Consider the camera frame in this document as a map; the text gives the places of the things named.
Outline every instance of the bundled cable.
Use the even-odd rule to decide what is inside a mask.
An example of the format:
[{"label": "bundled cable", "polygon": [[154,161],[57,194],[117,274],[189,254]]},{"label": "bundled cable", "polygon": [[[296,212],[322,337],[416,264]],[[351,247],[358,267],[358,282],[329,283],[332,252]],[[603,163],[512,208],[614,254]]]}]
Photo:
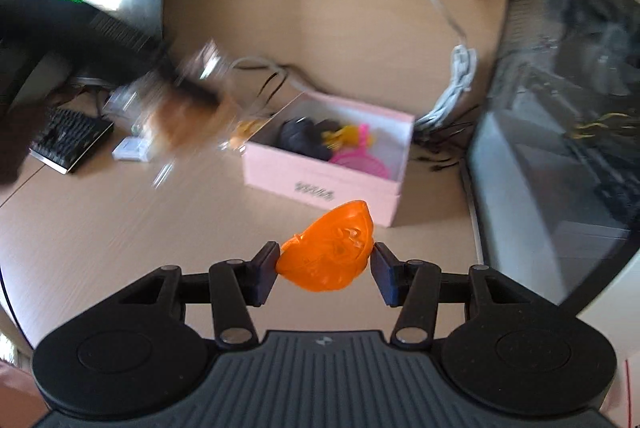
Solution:
[{"label": "bundled cable", "polygon": [[447,21],[458,36],[460,44],[451,52],[451,76],[449,86],[438,98],[435,106],[428,114],[415,122],[417,131],[431,131],[440,128],[447,116],[455,108],[463,92],[471,89],[471,84],[478,68],[478,55],[475,49],[466,46],[466,33],[457,23],[441,0],[430,0],[437,11]]},{"label": "bundled cable", "polygon": [[451,166],[456,166],[462,153],[465,151],[465,147],[458,144],[454,138],[475,126],[475,120],[467,118],[463,121],[463,118],[478,110],[479,107],[480,105],[470,107],[449,125],[444,125],[429,131],[414,131],[414,144],[422,147],[426,151],[426,155],[415,157],[414,160],[434,163],[430,167],[431,171],[439,171]]}]

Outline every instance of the pink toy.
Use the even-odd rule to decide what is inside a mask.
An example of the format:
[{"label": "pink toy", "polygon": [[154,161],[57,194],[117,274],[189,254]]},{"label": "pink toy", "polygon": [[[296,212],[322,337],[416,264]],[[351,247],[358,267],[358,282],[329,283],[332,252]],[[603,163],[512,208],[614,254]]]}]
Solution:
[{"label": "pink toy", "polygon": [[360,172],[389,179],[389,170],[382,161],[367,153],[367,138],[369,137],[369,126],[363,123],[359,128],[358,148],[342,151],[335,154],[329,163],[339,164],[346,168],[358,170]]}]

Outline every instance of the computer case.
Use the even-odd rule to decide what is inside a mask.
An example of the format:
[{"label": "computer case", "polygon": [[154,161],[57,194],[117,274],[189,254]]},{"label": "computer case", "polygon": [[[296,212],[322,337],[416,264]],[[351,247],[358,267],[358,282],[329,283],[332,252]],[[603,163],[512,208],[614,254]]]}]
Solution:
[{"label": "computer case", "polygon": [[613,343],[610,416],[624,426],[640,351],[639,147],[640,0],[510,0],[464,164],[482,258]]}]

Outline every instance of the white cable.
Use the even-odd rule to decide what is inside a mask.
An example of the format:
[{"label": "white cable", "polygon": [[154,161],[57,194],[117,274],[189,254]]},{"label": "white cable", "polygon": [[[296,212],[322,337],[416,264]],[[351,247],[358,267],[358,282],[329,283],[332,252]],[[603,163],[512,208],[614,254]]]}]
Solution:
[{"label": "white cable", "polygon": [[[229,67],[231,69],[235,69],[244,62],[249,62],[254,65],[257,64],[260,67],[268,67],[271,69],[271,71],[273,71],[274,73],[278,73],[281,77],[284,77],[289,73],[289,71],[283,66],[278,65],[269,58],[264,58],[261,56],[242,56],[240,58],[236,58],[235,60],[233,60],[233,62],[231,62],[231,65]],[[297,89],[301,93],[310,91],[309,87],[306,87],[305,85],[299,83],[293,76],[289,76],[287,78],[287,83],[289,83],[293,88]]]},{"label": "white cable", "polygon": [[471,89],[471,83],[478,68],[478,55],[475,49],[466,46],[466,33],[456,22],[449,10],[441,0],[430,0],[437,11],[456,32],[460,44],[453,48],[451,52],[451,78],[449,86],[438,98],[435,106],[427,115],[419,118],[415,122],[415,128],[420,131],[437,129],[442,126],[447,116],[453,111],[458,99],[463,92]]}]

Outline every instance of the cord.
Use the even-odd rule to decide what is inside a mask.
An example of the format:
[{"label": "cord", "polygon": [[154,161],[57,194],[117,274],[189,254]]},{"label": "cord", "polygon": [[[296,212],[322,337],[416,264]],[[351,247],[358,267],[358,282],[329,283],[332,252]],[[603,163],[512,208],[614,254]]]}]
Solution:
[{"label": "cord", "polygon": [[442,126],[458,103],[463,92],[471,89],[471,83],[478,68],[478,54],[475,49],[466,46],[465,30],[458,24],[441,0],[430,0],[440,15],[457,34],[460,44],[451,52],[451,76],[449,86],[438,98],[431,112],[415,122],[417,131],[431,131]]},{"label": "cord", "polygon": [[286,72],[284,73],[284,76],[282,77],[282,82],[280,82],[280,84],[273,90],[273,92],[269,95],[269,97],[267,98],[267,101],[265,101],[264,106],[266,107],[267,105],[269,105],[269,102],[271,101],[271,98],[273,98],[276,93],[282,89],[282,86],[285,84],[285,82],[287,81],[287,78],[289,78],[289,73]]},{"label": "cord", "polygon": [[2,277],[1,267],[0,267],[0,286],[2,286],[2,294],[4,295],[4,300],[6,302],[7,307],[9,307],[9,312],[12,318],[14,319],[14,323],[16,328],[18,329],[18,332],[20,332],[20,335],[24,338],[24,340],[29,345],[30,349],[33,351],[33,345],[31,345],[31,342],[27,338],[27,335],[22,330],[22,326],[20,325],[20,322],[18,322],[18,316],[15,315],[14,307],[11,305],[11,300],[9,300],[9,295],[7,294],[6,286],[4,285],[4,278]]},{"label": "cord", "polygon": [[[242,66],[242,63],[251,62],[252,66]],[[289,78],[289,71],[286,67],[275,63],[273,60],[269,58],[264,58],[261,56],[241,56],[231,62],[231,69],[242,69],[242,70],[256,70],[261,68],[270,68],[274,73],[280,74],[284,79]],[[289,79],[289,83],[292,87],[300,91],[301,93],[306,93],[309,91],[308,87],[305,87],[303,84],[299,83],[296,79]]]},{"label": "cord", "polygon": [[277,75],[278,73],[273,73],[271,76],[267,78],[267,81],[262,85],[262,87],[260,87],[260,90],[258,91],[258,96],[262,94],[262,92],[267,88],[267,85],[269,85],[269,82],[274,78],[276,78]]},{"label": "cord", "polygon": [[95,112],[96,112],[96,116],[98,118],[103,118],[104,117],[104,115],[102,114],[103,105],[100,104],[100,89],[99,88],[94,90],[94,97],[95,97]]},{"label": "cord", "polygon": [[[455,141],[453,141],[452,137],[462,134],[469,127],[475,126],[474,121],[462,121],[465,116],[468,116],[471,112],[478,109],[480,105],[474,105],[469,107],[466,111],[460,114],[452,123],[449,125],[445,125],[436,129],[434,131],[415,131],[414,132],[414,143],[425,150],[427,150],[430,154],[438,155],[443,152],[443,150],[448,151],[447,145],[453,146],[456,150],[464,151],[465,148],[462,145],[459,145]],[[447,134],[445,137],[439,137],[445,131],[449,129],[457,129],[450,134]],[[432,172],[438,172],[440,170],[444,170],[446,168],[450,168],[452,166],[456,166],[459,163],[458,155],[450,155],[444,159],[437,159],[435,157],[431,157],[428,155],[422,155],[414,158],[414,161],[424,161],[427,163],[433,163],[430,166],[430,170]]]}]

